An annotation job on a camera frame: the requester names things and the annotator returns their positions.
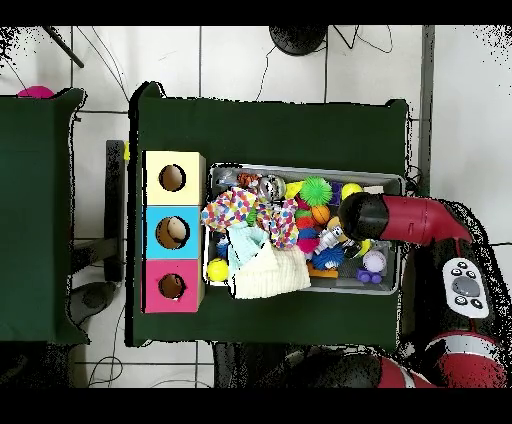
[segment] blue toy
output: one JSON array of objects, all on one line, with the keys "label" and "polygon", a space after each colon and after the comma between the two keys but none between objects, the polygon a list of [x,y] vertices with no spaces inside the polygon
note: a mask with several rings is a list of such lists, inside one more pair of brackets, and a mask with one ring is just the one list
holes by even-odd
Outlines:
[{"label": "blue toy", "polygon": [[343,263],[344,258],[343,249],[338,244],[322,250],[318,255],[314,254],[311,262],[315,269],[323,271],[325,269],[338,268]]}]

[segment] white knit cloth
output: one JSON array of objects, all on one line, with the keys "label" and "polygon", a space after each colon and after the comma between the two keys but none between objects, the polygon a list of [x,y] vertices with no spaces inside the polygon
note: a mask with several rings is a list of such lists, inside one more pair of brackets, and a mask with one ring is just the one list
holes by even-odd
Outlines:
[{"label": "white knit cloth", "polygon": [[297,247],[276,249],[266,241],[234,276],[235,299],[276,296],[311,286],[304,254]]}]

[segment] polka dot fabric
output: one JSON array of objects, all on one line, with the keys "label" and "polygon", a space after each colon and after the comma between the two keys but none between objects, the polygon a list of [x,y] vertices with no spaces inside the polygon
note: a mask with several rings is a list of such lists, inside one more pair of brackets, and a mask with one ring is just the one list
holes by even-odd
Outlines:
[{"label": "polka dot fabric", "polygon": [[279,249],[291,249],[297,244],[299,229],[295,225],[294,214],[297,210],[295,199],[288,199],[283,206],[256,202],[256,220],[269,233],[270,241]]},{"label": "polka dot fabric", "polygon": [[238,187],[222,193],[215,202],[209,203],[201,212],[201,222],[221,233],[233,224],[246,220],[256,202],[256,195]]}]

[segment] orange ball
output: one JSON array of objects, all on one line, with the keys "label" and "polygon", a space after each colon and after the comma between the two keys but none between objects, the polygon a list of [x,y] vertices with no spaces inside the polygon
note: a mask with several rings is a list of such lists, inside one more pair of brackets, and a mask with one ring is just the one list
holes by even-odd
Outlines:
[{"label": "orange ball", "polygon": [[327,224],[329,218],[331,217],[331,212],[329,212],[329,208],[327,206],[313,206],[311,208],[311,213],[313,214],[313,218],[320,225]]}]

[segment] light blue cloth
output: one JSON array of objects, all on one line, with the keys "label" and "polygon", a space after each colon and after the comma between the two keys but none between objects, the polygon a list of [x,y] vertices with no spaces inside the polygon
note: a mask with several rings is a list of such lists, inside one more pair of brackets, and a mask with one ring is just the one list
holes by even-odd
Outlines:
[{"label": "light blue cloth", "polygon": [[246,221],[228,227],[229,278],[256,255],[268,240],[268,234],[258,226],[249,227]]}]

